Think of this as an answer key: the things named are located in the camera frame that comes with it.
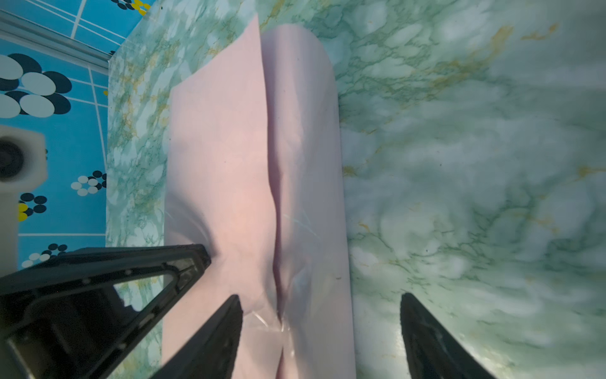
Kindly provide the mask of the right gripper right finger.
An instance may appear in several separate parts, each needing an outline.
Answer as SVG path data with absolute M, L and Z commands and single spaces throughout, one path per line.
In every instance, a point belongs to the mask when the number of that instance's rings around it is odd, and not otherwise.
M 494 379 L 411 293 L 402 295 L 400 325 L 413 379 Z

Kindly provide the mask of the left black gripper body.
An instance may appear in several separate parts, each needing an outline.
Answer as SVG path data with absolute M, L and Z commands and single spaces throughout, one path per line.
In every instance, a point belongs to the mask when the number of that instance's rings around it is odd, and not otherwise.
M 123 354 L 128 308 L 113 287 L 1 297 L 3 378 L 106 378 Z

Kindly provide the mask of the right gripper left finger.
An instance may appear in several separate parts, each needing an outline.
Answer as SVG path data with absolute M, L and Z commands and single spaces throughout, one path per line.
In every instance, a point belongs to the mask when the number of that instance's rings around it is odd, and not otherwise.
M 240 298 L 232 295 L 152 379 L 231 378 L 242 322 Z

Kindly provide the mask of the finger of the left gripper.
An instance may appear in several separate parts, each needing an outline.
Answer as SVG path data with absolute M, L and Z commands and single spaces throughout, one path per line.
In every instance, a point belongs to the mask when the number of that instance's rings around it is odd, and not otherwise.
M 105 378 L 211 265 L 200 244 L 85 248 L 1 279 L 1 376 Z

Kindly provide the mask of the clear adhesive tape piece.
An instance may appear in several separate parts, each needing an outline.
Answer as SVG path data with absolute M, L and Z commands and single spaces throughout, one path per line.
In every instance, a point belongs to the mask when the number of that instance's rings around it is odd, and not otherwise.
M 285 360 L 303 361 L 315 352 L 313 339 L 320 320 L 315 316 L 317 268 L 322 263 L 321 240 L 307 220 L 276 213 L 275 236 L 268 258 L 268 290 L 276 326 L 269 334 L 280 342 Z

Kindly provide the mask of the purple wrapping paper sheet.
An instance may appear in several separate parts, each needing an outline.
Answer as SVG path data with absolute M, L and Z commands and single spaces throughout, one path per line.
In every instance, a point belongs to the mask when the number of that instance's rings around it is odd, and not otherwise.
M 339 105 L 322 43 L 298 25 L 241 36 L 170 93 L 164 241 L 202 244 L 206 273 L 167 314 L 167 363 L 225 300 L 243 309 L 236 378 L 356 375 Z M 307 220 L 321 240 L 315 352 L 287 361 L 265 262 L 276 213 Z

